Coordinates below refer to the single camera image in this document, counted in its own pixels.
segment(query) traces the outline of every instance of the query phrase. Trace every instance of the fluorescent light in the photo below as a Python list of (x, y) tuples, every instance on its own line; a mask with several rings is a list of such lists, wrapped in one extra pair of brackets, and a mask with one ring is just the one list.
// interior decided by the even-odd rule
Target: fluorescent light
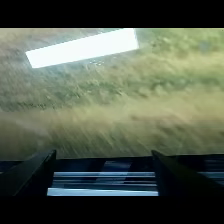
[(41, 68), (136, 49), (138, 41), (134, 28), (125, 28), (27, 51), (26, 55), (32, 68)]

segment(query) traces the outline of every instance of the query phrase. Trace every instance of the grass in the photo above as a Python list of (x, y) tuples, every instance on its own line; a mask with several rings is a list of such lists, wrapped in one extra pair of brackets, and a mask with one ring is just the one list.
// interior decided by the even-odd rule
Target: grass
[(2, 60), (0, 158), (223, 153), (224, 29), (136, 32), (140, 49), (124, 54), (35, 70)]

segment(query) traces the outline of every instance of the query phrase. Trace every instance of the blurred grass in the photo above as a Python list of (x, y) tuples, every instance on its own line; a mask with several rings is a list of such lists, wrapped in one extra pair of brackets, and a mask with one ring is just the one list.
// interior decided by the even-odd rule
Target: blurred grass
[(0, 158), (223, 153), (224, 29), (136, 33), (124, 54), (34, 70), (3, 60)]

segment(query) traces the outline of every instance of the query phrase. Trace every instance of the dry grass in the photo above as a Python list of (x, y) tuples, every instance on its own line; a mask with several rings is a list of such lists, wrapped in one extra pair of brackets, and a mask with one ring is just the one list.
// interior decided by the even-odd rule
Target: dry grass
[(138, 29), (136, 52), (36, 70), (3, 60), (0, 158), (222, 153), (223, 33)]

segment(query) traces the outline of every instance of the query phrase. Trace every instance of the ground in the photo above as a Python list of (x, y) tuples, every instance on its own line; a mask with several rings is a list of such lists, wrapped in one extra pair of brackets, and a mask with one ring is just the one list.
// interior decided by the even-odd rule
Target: ground
[(224, 29), (136, 29), (140, 49), (32, 69), (25, 51), (112, 29), (0, 29), (0, 160), (224, 152)]

